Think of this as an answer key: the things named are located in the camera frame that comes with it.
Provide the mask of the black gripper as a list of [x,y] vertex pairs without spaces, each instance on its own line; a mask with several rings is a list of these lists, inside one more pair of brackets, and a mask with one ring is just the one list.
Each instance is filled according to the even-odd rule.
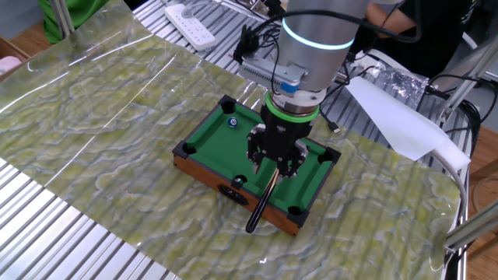
[[296,123],[278,117],[270,110],[261,110],[263,124],[254,126],[247,135],[247,157],[257,174],[262,160],[277,160],[279,176],[295,177],[309,154],[306,138],[314,125],[312,121]]

